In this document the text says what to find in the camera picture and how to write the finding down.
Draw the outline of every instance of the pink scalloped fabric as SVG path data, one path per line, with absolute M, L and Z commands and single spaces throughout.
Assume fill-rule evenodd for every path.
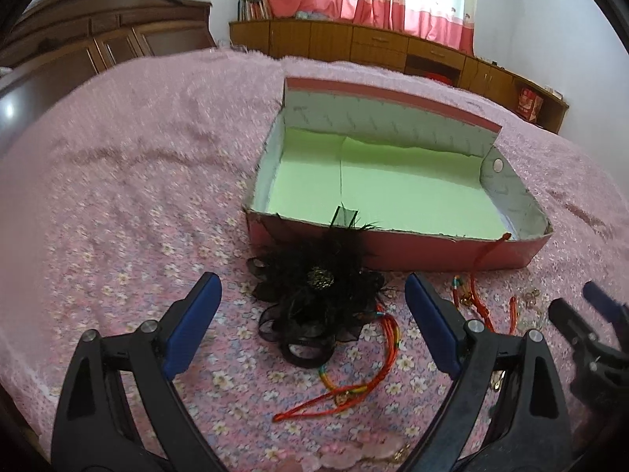
M 566 392 L 570 347 L 543 316 L 550 300 L 568 299 L 604 342 L 615 344 L 580 290 L 593 279 L 627 298 L 627 203 L 563 138 L 474 94 L 375 68 L 222 50 L 138 59 L 78 88 L 0 160 L 0 381 L 45 448 L 81 333 L 129 332 L 161 317 L 203 271 L 221 277 L 223 301 L 175 385 L 230 470 L 273 470 L 282 453 L 318 452 L 366 429 L 414 444 L 427 428 L 450 381 L 411 320 L 402 272 L 388 274 L 386 305 L 403 340 L 386 381 L 339 416 L 271 421 L 323 392 L 314 371 L 286 364 L 257 337 L 264 307 L 250 295 L 255 281 L 245 267 L 250 252 L 241 203 L 281 107 L 286 75 L 406 91 L 501 124 L 496 146 L 545 208 L 555 234 L 527 268 L 479 275 L 496 329 L 508 330 L 511 295 L 539 289 L 537 307 L 521 307 L 518 332 L 542 329 Z M 449 297 L 450 275 L 428 277 Z M 356 383 L 375 374 L 382 359 L 379 327 L 368 325 L 358 342 L 339 347 L 328 371 L 338 383 Z M 159 452 L 136 387 L 125 381 L 144 442 Z M 495 398 L 487 396 L 466 452 L 479 447 Z M 568 393 L 567 403 L 576 428 L 587 412 Z

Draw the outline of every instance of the silver screw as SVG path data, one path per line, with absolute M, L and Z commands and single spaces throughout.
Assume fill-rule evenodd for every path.
M 159 323 L 157 323 L 157 321 L 148 320 L 148 321 L 144 321 L 144 323 L 140 325 L 140 330 L 144 334 L 152 334 L 153 332 L 157 330 L 158 326 L 159 326 Z
M 541 332 L 538 332 L 537 330 L 531 330 L 528 333 L 528 336 L 531 338 L 531 340 L 533 342 L 542 342 L 544 336 L 542 335 Z
M 83 335 L 81 336 L 81 340 L 83 342 L 92 342 L 94 339 L 96 339 L 96 336 L 98 335 L 98 332 L 96 330 L 86 330 L 85 332 L 83 332 Z
M 485 329 L 485 325 L 482 324 L 482 322 L 479 320 L 468 321 L 467 327 L 470 330 L 472 330 L 475 334 L 480 334 Z

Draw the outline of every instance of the blue gripper pad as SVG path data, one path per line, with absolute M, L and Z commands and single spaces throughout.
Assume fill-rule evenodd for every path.
M 622 305 L 607 296 L 605 292 L 591 280 L 583 286 L 583 298 L 585 298 L 608 323 L 616 323 L 622 319 Z
M 406 280 L 405 296 L 436 367 L 455 380 L 461 372 L 456 339 L 433 299 L 414 274 Z
M 212 275 L 172 332 L 166 342 L 166 356 L 162 363 L 162 371 L 168 380 L 172 381 L 177 374 L 184 372 L 193 361 L 222 295 L 221 279 Z

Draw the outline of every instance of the floral pattern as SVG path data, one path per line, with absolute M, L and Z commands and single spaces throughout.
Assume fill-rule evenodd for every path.
M 573 370 L 570 346 L 546 324 L 548 302 L 564 296 L 603 341 L 613 343 L 609 326 L 579 293 L 591 278 L 617 298 L 628 292 L 622 275 L 629 266 L 623 255 L 629 245 L 627 206 L 605 174 L 562 138 L 481 97 L 384 70 L 221 50 L 139 59 L 76 90 L 23 137 L 53 143 L 42 165 L 46 176 L 32 181 L 43 183 L 47 197 L 39 217 L 46 231 L 42 269 L 48 292 L 37 307 L 50 337 L 37 355 L 26 345 L 15 348 L 17 333 L 3 318 L 0 380 L 46 447 L 65 367 L 81 333 L 92 327 L 104 335 L 130 332 L 143 320 L 161 317 L 202 271 L 221 277 L 223 300 L 190 368 L 174 384 L 230 470 L 272 470 L 287 452 L 318 452 L 355 441 L 363 430 L 394 432 L 412 444 L 428 427 L 451 382 L 437 370 L 404 303 L 406 274 L 400 272 L 387 274 L 385 304 L 403 339 L 381 386 L 334 417 L 271 421 L 325 391 L 315 371 L 288 365 L 258 337 L 264 306 L 251 296 L 255 279 L 245 264 L 250 251 L 241 205 L 280 109 L 286 74 L 403 90 L 501 124 L 496 145 L 546 208 L 555 234 L 527 268 L 479 274 L 479 292 L 496 328 L 508 329 L 512 294 L 538 288 L 540 310 L 522 306 L 522 318 L 543 330 L 566 392 Z M 19 159 L 22 151 L 18 141 L 10 153 Z M 21 161 L 12 165 L 16 176 L 29 168 Z M 450 275 L 428 277 L 448 296 Z M 465 316 L 473 314 L 465 310 Z M 363 381 L 382 359 L 383 336 L 368 324 L 358 342 L 339 346 L 328 373 L 337 383 Z M 129 374 L 124 381 L 147 448 L 160 452 Z M 466 452 L 479 448 L 495 399 L 494 393 L 486 397 Z M 567 399 L 577 425 L 583 407 L 569 394 Z

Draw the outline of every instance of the headboard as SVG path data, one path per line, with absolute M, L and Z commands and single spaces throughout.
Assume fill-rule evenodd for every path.
M 196 0 L 41 0 L 13 27 L 0 49 L 0 65 L 15 67 L 118 28 L 169 20 L 208 22 L 211 7 Z

